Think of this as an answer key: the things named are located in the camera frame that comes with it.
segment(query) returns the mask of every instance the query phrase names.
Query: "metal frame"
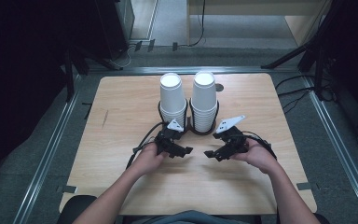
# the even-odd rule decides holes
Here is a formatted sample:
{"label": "metal frame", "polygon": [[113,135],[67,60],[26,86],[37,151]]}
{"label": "metal frame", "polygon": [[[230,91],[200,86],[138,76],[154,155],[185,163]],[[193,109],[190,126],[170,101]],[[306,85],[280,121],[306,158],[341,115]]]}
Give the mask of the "metal frame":
{"label": "metal frame", "polygon": [[[80,79],[80,75],[77,75],[75,84],[78,84],[80,82]],[[37,199],[37,195],[42,189],[43,182],[46,178],[46,175],[48,174],[48,169],[54,158],[57,146],[60,143],[62,133],[66,127],[66,123],[68,122],[68,119],[72,114],[72,110],[74,109],[77,96],[78,91],[76,91],[71,100],[65,104],[60,119],[54,129],[50,140],[48,141],[48,146],[46,147],[42,160],[39,162],[34,177],[25,192],[24,199],[22,200],[21,206],[17,212],[13,223],[20,224],[27,222],[28,217],[32,212],[32,209],[34,208],[34,203]]]}
{"label": "metal frame", "polygon": [[237,74],[237,73],[298,73],[295,66],[280,67],[274,70],[261,69],[259,66],[177,66],[177,67],[133,67],[126,68],[120,71],[106,71],[106,68],[101,70],[93,70],[93,73],[103,73],[106,77],[119,76],[155,76],[165,73],[176,73],[179,75],[196,74],[200,70],[213,72],[214,74]]}
{"label": "metal frame", "polygon": [[[313,86],[312,80],[309,77],[305,77],[304,85],[306,87]],[[315,106],[315,109],[321,118],[322,124],[324,125],[326,132],[333,144],[339,161],[341,162],[342,167],[344,168],[344,171],[351,182],[353,190],[358,197],[358,168],[351,158],[351,154],[349,153],[348,149],[345,147],[345,144],[342,141],[340,134],[334,125],[334,122],[332,121],[326,107],[324,106],[324,102],[321,102],[314,92],[310,93],[310,99],[312,100],[313,105]]]}

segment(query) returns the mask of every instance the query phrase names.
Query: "cable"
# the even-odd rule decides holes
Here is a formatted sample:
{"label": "cable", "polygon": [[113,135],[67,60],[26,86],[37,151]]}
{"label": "cable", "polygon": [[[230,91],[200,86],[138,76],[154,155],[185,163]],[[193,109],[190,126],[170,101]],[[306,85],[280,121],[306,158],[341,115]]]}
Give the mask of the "cable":
{"label": "cable", "polygon": [[258,136],[256,133],[248,132],[248,131],[242,131],[242,133],[251,133],[254,136],[258,137],[259,139],[263,140],[260,136]]}
{"label": "cable", "polygon": [[286,112],[283,112],[283,113],[284,113],[284,114],[289,113],[293,108],[296,107],[296,105],[298,104],[298,102],[299,102],[302,98],[304,98],[304,96],[307,95],[307,93],[310,93],[310,91],[304,92],[300,97],[298,97],[297,99],[295,99],[295,100],[289,102],[288,104],[286,104],[286,105],[282,108],[283,110],[284,110],[287,106],[289,106],[291,103],[296,102],[289,110],[287,110]]}
{"label": "cable", "polygon": [[127,167],[126,167],[126,170],[131,166],[132,162],[133,162],[133,159],[135,158],[136,154],[138,153],[138,151],[140,151],[144,146],[146,146],[147,144],[150,144],[150,143],[146,143],[145,144],[145,140],[147,139],[147,137],[153,132],[155,131],[155,129],[161,125],[161,124],[166,124],[166,122],[159,122],[158,124],[156,124],[155,126],[153,126],[152,129],[150,129],[150,131],[145,135],[144,139],[142,139],[141,143],[139,144],[138,147],[134,148],[133,149],[133,154],[132,156],[130,157],[129,159],[129,162],[127,163]]}
{"label": "cable", "polygon": [[294,93],[297,93],[297,92],[300,92],[300,91],[314,91],[314,89],[315,89],[314,87],[307,87],[307,88],[302,88],[302,89],[298,89],[298,90],[295,90],[295,91],[283,92],[283,93],[279,93],[278,97],[294,94]]}
{"label": "cable", "polygon": [[194,46],[199,44],[199,42],[202,40],[203,34],[204,34],[204,16],[205,16],[205,0],[203,0],[203,4],[202,4],[202,22],[201,22],[201,36],[200,36],[200,39],[196,43],[193,43],[193,44],[190,44],[190,45],[178,45],[178,47],[191,47],[192,48],[192,47],[194,47]]}
{"label": "cable", "polygon": [[[313,78],[315,78],[315,76],[305,76],[305,75],[296,76],[296,77],[289,77],[289,78],[287,78],[287,79],[282,80],[280,83],[278,83],[278,84],[275,86],[275,90],[277,90],[278,87],[281,86],[284,82],[289,81],[289,80],[292,80],[292,79],[295,79],[295,78],[299,78],[299,77],[313,77]],[[323,78],[323,80],[331,81],[331,79],[329,79],[329,78]]]}
{"label": "cable", "polygon": [[113,60],[110,60],[109,62],[110,62],[111,64],[115,65],[115,66],[118,66],[118,67],[122,67],[122,68],[123,68],[123,67],[127,67],[128,65],[131,64],[131,56],[130,56],[130,54],[129,54],[129,50],[132,49],[132,48],[135,48],[135,46],[131,46],[131,47],[127,48],[126,50],[123,50],[123,51],[115,58],[115,60],[117,60],[119,57],[121,57],[121,56],[123,55],[124,52],[126,52],[126,53],[127,53],[127,57],[128,57],[128,59],[129,59],[129,61],[128,61],[126,64],[121,65],[121,64],[115,63]]}

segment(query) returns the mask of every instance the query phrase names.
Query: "person's right hand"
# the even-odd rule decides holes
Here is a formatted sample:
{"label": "person's right hand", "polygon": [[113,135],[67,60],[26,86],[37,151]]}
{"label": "person's right hand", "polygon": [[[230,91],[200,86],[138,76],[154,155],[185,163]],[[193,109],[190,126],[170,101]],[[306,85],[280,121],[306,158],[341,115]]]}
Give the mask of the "person's right hand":
{"label": "person's right hand", "polygon": [[248,138],[246,139],[246,144],[249,147],[248,152],[236,153],[230,158],[237,161],[246,161],[260,169],[264,174],[268,174],[276,165],[279,165],[275,158],[255,140]]}
{"label": "person's right hand", "polygon": [[169,155],[167,152],[161,152],[157,155],[157,150],[156,143],[148,143],[129,169],[136,170],[139,175],[147,175],[155,171]]}

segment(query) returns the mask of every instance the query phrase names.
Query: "white paper cup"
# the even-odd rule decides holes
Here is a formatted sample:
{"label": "white paper cup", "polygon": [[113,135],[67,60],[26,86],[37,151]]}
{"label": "white paper cup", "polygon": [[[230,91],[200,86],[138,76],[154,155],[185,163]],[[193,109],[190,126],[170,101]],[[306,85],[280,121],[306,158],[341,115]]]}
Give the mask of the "white paper cup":
{"label": "white paper cup", "polygon": [[182,79],[175,73],[167,73],[160,81],[160,105],[169,113],[177,113],[186,106]]}
{"label": "white paper cup", "polygon": [[216,105],[216,87],[211,72],[198,72],[194,76],[191,101],[198,110],[211,110]]}
{"label": "white paper cup", "polygon": [[159,106],[159,112],[161,113],[162,119],[165,122],[171,122],[173,119],[176,119],[176,121],[178,122],[178,124],[182,127],[185,128],[185,112],[186,112],[186,105],[184,106],[183,109],[181,109],[178,112],[174,112],[174,113],[170,113],[168,111],[165,111],[161,105]]}
{"label": "white paper cup", "polygon": [[192,109],[191,126],[200,133],[206,133],[210,131],[213,126],[213,122],[217,112],[217,104],[210,110],[197,110],[193,106],[193,101],[190,101]]}

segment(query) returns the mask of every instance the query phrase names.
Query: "wooden table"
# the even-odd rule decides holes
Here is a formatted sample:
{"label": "wooden table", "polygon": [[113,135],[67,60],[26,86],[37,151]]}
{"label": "wooden table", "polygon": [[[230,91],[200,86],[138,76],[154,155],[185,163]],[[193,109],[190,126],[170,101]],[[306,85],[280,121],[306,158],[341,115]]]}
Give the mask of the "wooden table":
{"label": "wooden table", "polygon": [[[124,171],[132,149],[158,122],[160,76],[104,77],[69,176],[76,194],[64,193],[60,210],[74,195],[103,193]],[[186,98],[194,76],[181,76]],[[268,74],[215,75],[224,86],[217,93],[217,123],[245,115],[236,125],[272,144],[293,184],[307,183],[295,143]],[[198,210],[211,215],[274,214],[276,203],[267,175],[241,161],[208,159],[203,152],[224,142],[211,134],[187,132],[176,144],[193,147],[184,158],[167,158],[153,174],[142,177],[122,206],[121,215],[169,215]],[[310,189],[299,194],[316,211]]]}

